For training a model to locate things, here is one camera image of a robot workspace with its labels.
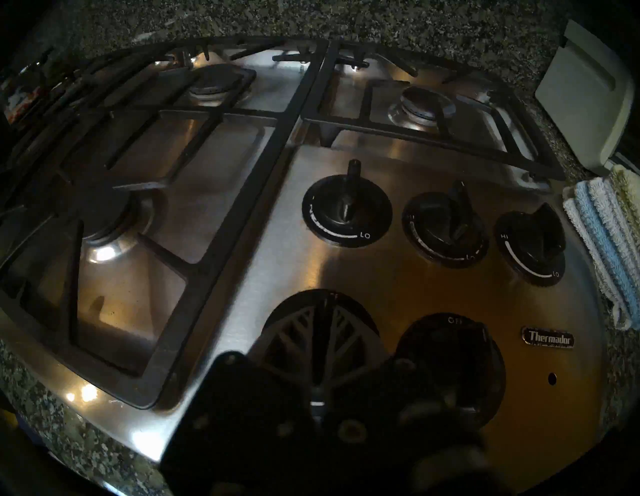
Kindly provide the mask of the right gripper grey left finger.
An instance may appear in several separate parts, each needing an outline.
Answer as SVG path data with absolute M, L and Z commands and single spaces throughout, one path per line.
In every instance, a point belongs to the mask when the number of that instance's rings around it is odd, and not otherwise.
M 214 359 L 160 463 L 172 494 L 323 494 L 311 415 L 322 296 L 292 296 Z

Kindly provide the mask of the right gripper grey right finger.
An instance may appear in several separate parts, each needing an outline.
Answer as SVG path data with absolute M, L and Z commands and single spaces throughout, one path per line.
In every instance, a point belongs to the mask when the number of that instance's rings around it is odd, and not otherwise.
M 479 321 L 440 312 L 412 323 L 379 368 L 335 392 L 322 494 L 493 494 L 479 428 L 493 380 Z

